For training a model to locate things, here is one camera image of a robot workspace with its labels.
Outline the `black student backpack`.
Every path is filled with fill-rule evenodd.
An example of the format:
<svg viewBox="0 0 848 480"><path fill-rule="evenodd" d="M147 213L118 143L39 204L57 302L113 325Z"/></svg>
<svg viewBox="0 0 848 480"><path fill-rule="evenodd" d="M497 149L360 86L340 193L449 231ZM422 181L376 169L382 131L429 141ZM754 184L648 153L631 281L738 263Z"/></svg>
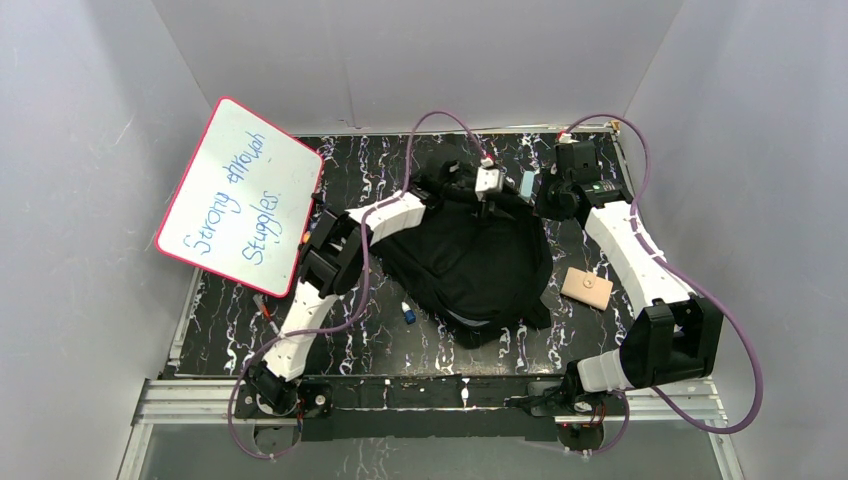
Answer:
<svg viewBox="0 0 848 480"><path fill-rule="evenodd" d="M550 328L542 296L553 258L541 218L510 184L496 195L493 215L475 211L448 201L371 251L422 310L478 342L519 324Z"/></svg>

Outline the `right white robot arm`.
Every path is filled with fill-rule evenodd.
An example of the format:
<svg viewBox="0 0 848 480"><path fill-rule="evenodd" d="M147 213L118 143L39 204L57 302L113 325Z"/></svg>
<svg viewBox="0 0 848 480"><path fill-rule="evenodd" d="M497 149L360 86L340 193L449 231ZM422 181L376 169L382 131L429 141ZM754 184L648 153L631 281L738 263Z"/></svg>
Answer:
<svg viewBox="0 0 848 480"><path fill-rule="evenodd" d="M603 179L593 142L564 134L555 154L536 211L579 222L613 267L635 318L617 349L570 362L561 385L546 388L541 403L587 414L614 391L709 376L723 314L661 266L664 255L642 227L633 195L625 184Z"/></svg>

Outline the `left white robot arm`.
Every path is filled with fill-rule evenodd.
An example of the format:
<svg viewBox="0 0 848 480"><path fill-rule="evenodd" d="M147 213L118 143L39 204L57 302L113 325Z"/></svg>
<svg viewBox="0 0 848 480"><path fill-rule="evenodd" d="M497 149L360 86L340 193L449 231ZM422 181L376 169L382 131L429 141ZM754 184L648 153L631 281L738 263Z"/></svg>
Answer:
<svg viewBox="0 0 848 480"><path fill-rule="evenodd" d="M322 324L333 304L359 279L370 278L371 246L419 226L448 198L490 212L504 183L503 172L490 157L468 174L453 161L438 172L432 186L424 180L405 182L383 200L342 213L323 213L301 250L294 299L280 331L245 370L244 381L260 395L263 407L275 416L286 416L297 407L298 382L311 345L317 335L327 333Z"/></svg>

